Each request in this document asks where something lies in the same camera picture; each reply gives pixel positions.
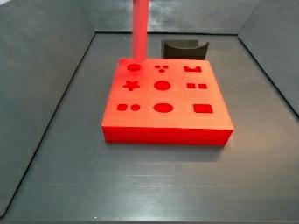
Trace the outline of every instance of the gray enclosure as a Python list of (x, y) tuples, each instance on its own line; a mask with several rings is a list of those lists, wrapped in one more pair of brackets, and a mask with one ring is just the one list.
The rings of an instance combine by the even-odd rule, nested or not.
[[(152, 0), (149, 32), (237, 34), (260, 0)], [(131, 32), (132, 0), (78, 0), (96, 32)]]
[(0, 216), (40, 145), (0, 222), (297, 222), (299, 122), (285, 99), (299, 113), (299, 0), (151, 1), (149, 32), (229, 34), (148, 39), (152, 58), (161, 39), (209, 41), (236, 127), (224, 149), (104, 142), (98, 121), (131, 34), (98, 33), (88, 47), (94, 32), (131, 32), (129, 2), (0, 5)]
[(92, 36), (73, 0), (0, 6), (0, 216)]
[(299, 1), (264, 0), (239, 38), (299, 114)]

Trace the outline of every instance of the star-shaped hole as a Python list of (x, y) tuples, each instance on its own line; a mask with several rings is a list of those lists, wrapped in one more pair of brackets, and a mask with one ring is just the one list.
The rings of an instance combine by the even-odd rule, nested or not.
[(128, 80), (123, 88), (127, 88), (128, 91), (133, 91), (136, 88), (140, 88), (140, 86), (137, 85), (137, 80), (135, 81)]

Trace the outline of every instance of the red shape sorting board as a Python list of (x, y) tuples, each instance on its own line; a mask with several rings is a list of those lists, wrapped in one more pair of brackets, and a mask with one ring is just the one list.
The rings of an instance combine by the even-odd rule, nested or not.
[(109, 143), (224, 145), (233, 125), (211, 63), (120, 59), (101, 129)]

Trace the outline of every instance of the gray wall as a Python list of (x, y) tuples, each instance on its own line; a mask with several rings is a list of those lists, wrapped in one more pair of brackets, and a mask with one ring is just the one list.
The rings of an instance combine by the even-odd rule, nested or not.
[(299, 1), (263, 0), (239, 38), (299, 115)]
[(0, 0), (0, 5), (6, 3), (8, 1), (10, 1), (10, 0)]
[(0, 216), (92, 37), (76, 0), (0, 6)]
[[(149, 32), (237, 34), (260, 0), (152, 0)], [(78, 0), (96, 32), (131, 32), (132, 0)]]

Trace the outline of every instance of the small circular hole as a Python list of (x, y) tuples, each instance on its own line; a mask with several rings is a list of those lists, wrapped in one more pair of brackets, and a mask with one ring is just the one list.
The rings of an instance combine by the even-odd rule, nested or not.
[(135, 105), (131, 106), (131, 109), (132, 109), (133, 111), (137, 111), (137, 110), (140, 109), (140, 106), (139, 106), (137, 104), (135, 104)]

